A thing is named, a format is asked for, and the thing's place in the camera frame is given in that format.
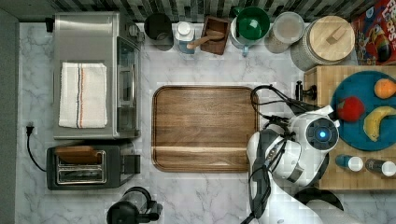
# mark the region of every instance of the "red apple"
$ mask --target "red apple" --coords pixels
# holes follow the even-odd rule
[[[357,121],[364,110],[363,102],[356,96],[347,97],[337,105],[338,118],[348,122]]]

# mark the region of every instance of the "white lid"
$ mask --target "white lid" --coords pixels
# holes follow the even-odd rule
[[[361,170],[361,168],[363,168],[363,161],[360,157],[352,157],[349,159],[347,166],[351,171],[358,172],[359,170]]]
[[[191,24],[181,21],[176,26],[175,38],[182,41],[191,41],[194,39],[195,30]]]
[[[298,41],[304,33],[304,20],[297,13],[284,12],[274,21],[274,35],[285,44]]]
[[[385,176],[393,176],[396,174],[396,165],[393,161],[386,161],[382,164],[382,173]]]

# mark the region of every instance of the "toaster oven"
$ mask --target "toaster oven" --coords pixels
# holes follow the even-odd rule
[[[144,33],[119,12],[55,14],[55,139],[122,139],[140,135],[140,49],[143,41]],[[106,68],[103,96],[106,122],[103,127],[61,125],[61,109],[74,109],[61,108],[62,76],[68,76],[63,72],[65,63],[97,63]]]

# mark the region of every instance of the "white towel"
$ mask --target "white towel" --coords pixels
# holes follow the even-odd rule
[[[102,63],[63,63],[59,126],[105,128],[106,67]]]

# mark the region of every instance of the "wooden tray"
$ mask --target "wooden tray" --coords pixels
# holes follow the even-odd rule
[[[316,101],[304,100],[314,105],[328,105],[335,89],[345,78],[368,70],[396,77],[396,66],[317,66],[305,72],[304,89],[317,85],[318,99]],[[369,152],[357,150],[340,139],[330,152],[329,166],[318,182],[320,189],[396,189],[396,177],[383,177],[371,173],[365,167],[356,173],[340,168],[335,164],[335,157],[339,154],[359,156],[363,162],[370,158],[396,162],[396,144],[380,151]]]
[[[152,101],[154,165],[165,172],[247,172],[248,140],[259,130],[250,92],[247,87],[159,88]]]

